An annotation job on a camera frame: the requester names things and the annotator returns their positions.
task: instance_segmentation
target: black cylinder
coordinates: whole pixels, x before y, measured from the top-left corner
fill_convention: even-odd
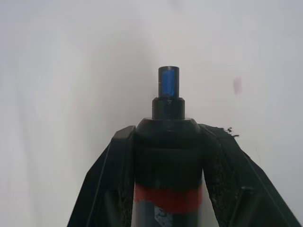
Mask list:
[[[159,97],[152,101],[152,118],[176,120],[185,118],[185,101],[179,98],[179,68],[159,68]]]

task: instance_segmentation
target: black rubber piece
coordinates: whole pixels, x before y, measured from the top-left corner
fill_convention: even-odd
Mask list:
[[[130,227],[134,126],[117,131],[86,174],[67,227]]]

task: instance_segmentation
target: red band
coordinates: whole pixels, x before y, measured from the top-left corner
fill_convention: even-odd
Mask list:
[[[134,200],[150,201],[168,213],[188,213],[197,210],[202,203],[202,186],[185,192],[176,192],[135,184]]]

